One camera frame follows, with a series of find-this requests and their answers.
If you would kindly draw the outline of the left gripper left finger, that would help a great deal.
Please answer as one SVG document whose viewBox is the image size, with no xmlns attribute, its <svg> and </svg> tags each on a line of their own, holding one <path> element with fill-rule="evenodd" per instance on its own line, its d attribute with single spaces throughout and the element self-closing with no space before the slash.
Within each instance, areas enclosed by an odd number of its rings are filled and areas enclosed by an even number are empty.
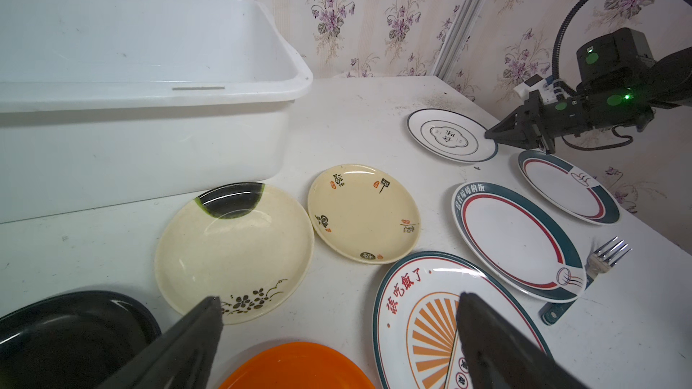
<svg viewBox="0 0 692 389">
<path fill-rule="evenodd" d="M 203 299 L 101 388 L 205 388 L 223 330 L 220 298 Z"/>
</svg>

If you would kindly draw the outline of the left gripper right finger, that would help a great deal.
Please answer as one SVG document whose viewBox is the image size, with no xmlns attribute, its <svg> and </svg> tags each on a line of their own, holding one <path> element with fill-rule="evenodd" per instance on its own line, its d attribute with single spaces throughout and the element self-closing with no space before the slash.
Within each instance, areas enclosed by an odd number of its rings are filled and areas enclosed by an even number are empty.
<svg viewBox="0 0 692 389">
<path fill-rule="evenodd" d="M 475 388 L 583 388 L 578 379 L 478 295 L 462 293 L 456 314 L 461 349 Z"/>
</svg>

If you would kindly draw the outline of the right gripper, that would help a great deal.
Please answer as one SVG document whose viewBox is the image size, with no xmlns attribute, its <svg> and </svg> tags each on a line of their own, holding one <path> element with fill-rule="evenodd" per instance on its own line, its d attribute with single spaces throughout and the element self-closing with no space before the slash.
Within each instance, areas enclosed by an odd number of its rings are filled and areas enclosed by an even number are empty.
<svg viewBox="0 0 692 389">
<path fill-rule="evenodd" d="M 520 143 L 523 149 L 556 152 L 556 140 L 594 129 L 582 99 L 544 104 L 538 91 L 530 93 L 521 107 L 485 132 L 496 143 Z"/>
</svg>

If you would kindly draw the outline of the white plate with black rings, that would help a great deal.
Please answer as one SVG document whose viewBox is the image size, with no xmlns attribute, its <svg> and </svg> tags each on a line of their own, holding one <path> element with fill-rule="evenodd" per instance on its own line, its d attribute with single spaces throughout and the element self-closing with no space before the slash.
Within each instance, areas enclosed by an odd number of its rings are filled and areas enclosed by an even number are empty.
<svg viewBox="0 0 692 389">
<path fill-rule="evenodd" d="M 498 145 L 488 139 L 488 130 L 466 115 L 427 108 L 411 113 L 407 128 L 427 151 L 454 162 L 475 164 L 495 158 Z"/>
</svg>

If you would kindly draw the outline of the white plate green red rim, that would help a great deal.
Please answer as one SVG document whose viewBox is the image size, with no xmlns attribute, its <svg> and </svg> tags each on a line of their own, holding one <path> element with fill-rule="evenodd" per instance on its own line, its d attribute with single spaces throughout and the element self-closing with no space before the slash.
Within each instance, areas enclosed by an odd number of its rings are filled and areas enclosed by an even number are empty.
<svg viewBox="0 0 692 389">
<path fill-rule="evenodd" d="M 517 290 L 555 304 L 571 303 L 585 291 L 586 270 L 573 241 L 527 197 L 473 181 L 454 190 L 451 206 L 473 253 Z"/>
</svg>

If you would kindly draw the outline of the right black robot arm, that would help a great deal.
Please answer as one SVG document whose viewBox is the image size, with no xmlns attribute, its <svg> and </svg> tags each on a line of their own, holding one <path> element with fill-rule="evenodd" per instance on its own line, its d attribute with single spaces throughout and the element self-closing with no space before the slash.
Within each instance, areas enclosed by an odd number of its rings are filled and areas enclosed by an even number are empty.
<svg viewBox="0 0 692 389">
<path fill-rule="evenodd" d="M 555 140 L 588 131 L 634 127 L 643 131 L 654 111 L 691 104 L 691 50 L 659 61 L 642 32 L 623 28 L 577 52 L 581 82 L 575 94 L 539 75 L 515 88 L 523 104 L 486 131 L 486 138 L 553 154 Z"/>
</svg>

